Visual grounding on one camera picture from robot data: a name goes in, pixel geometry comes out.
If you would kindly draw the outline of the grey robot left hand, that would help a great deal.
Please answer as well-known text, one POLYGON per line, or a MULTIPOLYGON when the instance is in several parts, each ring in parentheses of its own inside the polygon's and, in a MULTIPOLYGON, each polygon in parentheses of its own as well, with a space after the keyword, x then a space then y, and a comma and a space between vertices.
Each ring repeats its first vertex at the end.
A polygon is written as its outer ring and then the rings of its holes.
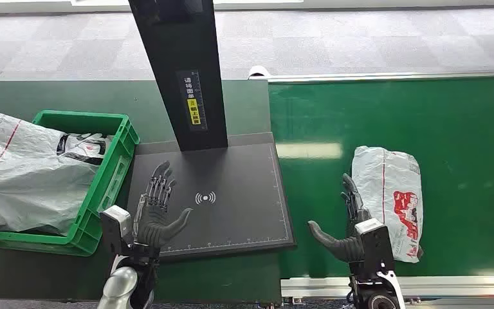
POLYGON ((170 199, 176 185, 170 162, 160 163, 140 195, 133 221, 135 242, 152 248, 161 248, 177 236, 188 223, 192 208, 181 211, 177 219, 168 218, 170 199))

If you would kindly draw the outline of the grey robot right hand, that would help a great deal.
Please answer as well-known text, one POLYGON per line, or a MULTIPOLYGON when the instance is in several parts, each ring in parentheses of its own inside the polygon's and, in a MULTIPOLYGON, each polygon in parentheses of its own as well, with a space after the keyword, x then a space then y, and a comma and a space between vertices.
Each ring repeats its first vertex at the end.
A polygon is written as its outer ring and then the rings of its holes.
POLYGON ((324 232, 319 224, 313 220, 309 220, 307 225, 317 242, 323 245, 337 260, 352 263, 364 259, 363 247, 356 235, 354 226, 371 219, 372 216, 369 210, 363 206, 357 186, 347 173, 342 175, 342 185, 343 191, 340 196, 344 200, 348 215, 347 237, 336 239, 324 232))

